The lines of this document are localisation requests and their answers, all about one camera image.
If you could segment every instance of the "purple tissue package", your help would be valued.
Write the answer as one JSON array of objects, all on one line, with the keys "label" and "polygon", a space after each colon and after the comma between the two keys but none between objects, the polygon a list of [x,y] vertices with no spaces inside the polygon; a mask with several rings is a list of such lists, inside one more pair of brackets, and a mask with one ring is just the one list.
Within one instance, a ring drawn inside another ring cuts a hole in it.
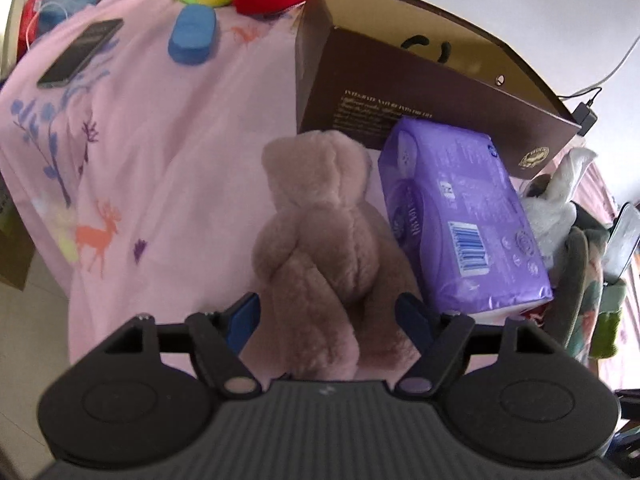
[{"label": "purple tissue package", "polygon": [[489,136],[402,118],[378,167],[394,235],[423,298],[437,310],[490,319],[553,298],[529,222]]}]

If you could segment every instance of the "brown teddy bear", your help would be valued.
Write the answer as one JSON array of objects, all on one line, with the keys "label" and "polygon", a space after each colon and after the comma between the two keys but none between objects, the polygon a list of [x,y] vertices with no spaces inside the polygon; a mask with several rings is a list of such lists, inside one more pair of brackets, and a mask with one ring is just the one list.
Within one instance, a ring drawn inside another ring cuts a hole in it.
[{"label": "brown teddy bear", "polygon": [[385,219],[364,200],[367,151],[340,132],[308,132],[270,142],[262,164],[276,215],[258,235],[253,264],[282,368],[308,380],[404,373],[418,353],[394,304],[402,292],[419,297],[418,286]]}]

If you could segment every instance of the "bed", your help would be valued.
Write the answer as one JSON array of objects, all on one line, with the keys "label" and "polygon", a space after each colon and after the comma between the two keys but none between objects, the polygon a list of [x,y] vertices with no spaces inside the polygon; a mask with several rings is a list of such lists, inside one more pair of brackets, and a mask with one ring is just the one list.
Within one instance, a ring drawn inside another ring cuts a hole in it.
[{"label": "bed", "polygon": [[[135,314],[176,322],[254,288],[250,252],[274,213],[260,154],[296,133],[297,13],[260,22],[219,9],[214,55],[183,66],[167,54],[181,8],[104,0],[39,41],[0,92],[0,168],[69,294],[72,362]],[[88,23],[116,17],[124,27],[71,84],[36,89]],[[384,212],[376,172],[367,199]],[[616,210],[596,166],[576,199],[601,221]],[[627,279],[620,351],[600,365],[612,388],[640,386],[635,263]],[[265,317],[242,355],[263,381],[283,371],[270,329]]]}]

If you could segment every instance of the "tile floor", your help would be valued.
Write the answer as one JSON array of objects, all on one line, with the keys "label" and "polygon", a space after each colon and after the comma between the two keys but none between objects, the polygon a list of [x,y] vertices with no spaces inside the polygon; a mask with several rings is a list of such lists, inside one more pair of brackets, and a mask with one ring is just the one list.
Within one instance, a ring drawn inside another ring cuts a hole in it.
[{"label": "tile floor", "polygon": [[51,460],[36,406],[68,367],[67,305],[39,254],[23,292],[0,283],[0,450],[23,479],[33,478]]}]

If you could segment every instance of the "white cord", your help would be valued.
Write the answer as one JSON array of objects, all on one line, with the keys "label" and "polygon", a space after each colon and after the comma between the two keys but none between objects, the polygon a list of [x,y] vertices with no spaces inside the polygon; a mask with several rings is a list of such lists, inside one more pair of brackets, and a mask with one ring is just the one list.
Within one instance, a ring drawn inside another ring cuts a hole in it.
[{"label": "white cord", "polygon": [[626,58],[628,58],[629,55],[633,52],[633,50],[635,49],[636,45],[638,44],[638,41],[640,41],[640,34],[638,34],[638,36],[636,37],[636,40],[632,43],[632,45],[629,48],[629,50],[626,51],[626,54],[620,60],[618,65],[611,72],[609,72],[609,74],[606,77],[604,77],[603,79],[601,79],[597,83],[594,83],[594,84],[589,85],[589,86],[585,86],[585,88],[575,91],[574,93],[572,93],[571,95],[568,95],[567,97],[563,98],[562,100],[566,101],[567,99],[571,99],[572,97],[578,97],[579,94],[583,94],[585,92],[589,92],[589,91],[591,91],[593,89],[596,89],[598,86],[601,86],[602,84],[606,83],[611,78],[611,76],[613,76],[624,65],[624,63],[626,61]]},{"label": "white cord", "polygon": [[65,20],[68,20],[69,18],[69,13],[66,12],[65,7],[62,4],[59,4],[58,2],[46,2],[45,4],[41,5],[40,8],[38,9],[38,12],[36,12],[31,19],[29,20],[29,25],[27,25],[27,29],[24,32],[24,40],[27,43],[27,51],[31,50],[31,44],[29,43],[29,31],[31,30],[31,25],[33,25],[33,23],[35,22],[36,18],[38,16],[40,16],[40,13],[42,12],[42,9],[44,9],[47,6],[58,6],[60,7],[60,9],[62,9],[62,11],[65,13]]}]

